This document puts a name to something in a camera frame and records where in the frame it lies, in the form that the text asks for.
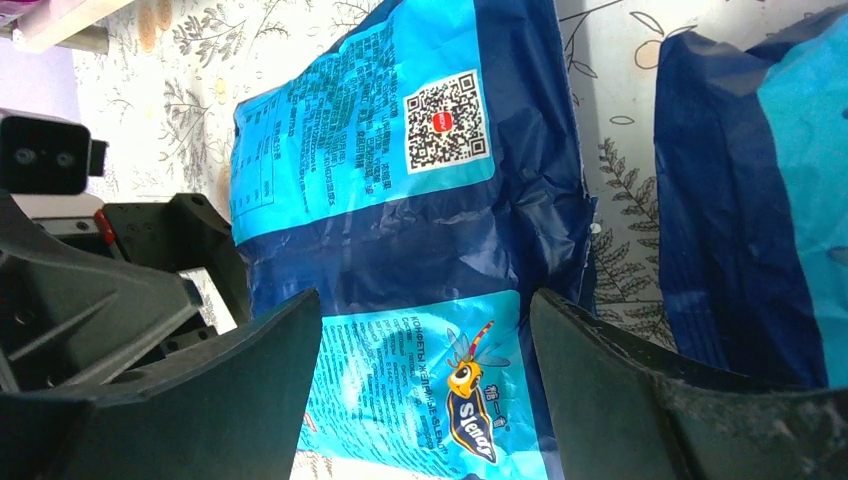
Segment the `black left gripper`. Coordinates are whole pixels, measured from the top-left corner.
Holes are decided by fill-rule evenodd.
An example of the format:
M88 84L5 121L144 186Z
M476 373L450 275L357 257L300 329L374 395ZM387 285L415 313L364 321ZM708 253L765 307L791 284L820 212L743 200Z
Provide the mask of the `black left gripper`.
M199 269L234 321L247 322L244 264L230 224L204 196L30 219L3 194L2 389L118 382L212 338L187 278Z

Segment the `floral table mat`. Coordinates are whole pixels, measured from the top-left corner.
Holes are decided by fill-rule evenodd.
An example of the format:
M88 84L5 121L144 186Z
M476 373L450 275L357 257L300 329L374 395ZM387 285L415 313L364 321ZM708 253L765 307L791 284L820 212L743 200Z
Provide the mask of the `floral table mat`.
M73 57L83 122L110 145L88 190L106 202L180 192L228 209L238 102L297 76L375 8L355 1L135 1L105 17L109 49ZM741 48L823 1L560 1L589 187L598 200L602 319L672 347L658 283L653 147L662 41L700 34Z

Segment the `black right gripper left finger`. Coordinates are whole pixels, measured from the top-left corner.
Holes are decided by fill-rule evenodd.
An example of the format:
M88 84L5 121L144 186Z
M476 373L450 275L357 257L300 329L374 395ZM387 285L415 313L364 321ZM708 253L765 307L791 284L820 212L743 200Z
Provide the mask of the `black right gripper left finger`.
M321 342L318 293L107 384L1 397L5 479L286 479Z

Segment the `white two-tier shelf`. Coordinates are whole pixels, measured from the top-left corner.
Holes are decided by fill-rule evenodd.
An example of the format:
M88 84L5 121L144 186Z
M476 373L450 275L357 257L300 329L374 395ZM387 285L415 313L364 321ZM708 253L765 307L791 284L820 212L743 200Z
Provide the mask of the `white two-tier shelf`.
M1 38L28 53L63 47L107 54L108 30L97 22L129 4L130 0L2 1Z

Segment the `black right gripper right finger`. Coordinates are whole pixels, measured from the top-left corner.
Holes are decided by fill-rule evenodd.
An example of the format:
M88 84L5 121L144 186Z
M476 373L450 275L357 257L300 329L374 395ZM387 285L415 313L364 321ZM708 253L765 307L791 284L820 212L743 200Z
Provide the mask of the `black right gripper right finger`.
M542 289L534 347L569 479L843 479L847 393L710 367Z

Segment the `blue candy bag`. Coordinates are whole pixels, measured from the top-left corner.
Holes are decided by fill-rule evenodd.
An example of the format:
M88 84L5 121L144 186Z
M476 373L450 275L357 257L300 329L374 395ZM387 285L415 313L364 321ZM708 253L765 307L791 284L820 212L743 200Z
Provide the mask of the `blue candy bag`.
M847 8L741 50L665 40L654 144L660 288L678 351L847 384Z
M252 311L315 289L298 447L560 479L529 310L579 298L595 203L551 1L384 1L234 112Z

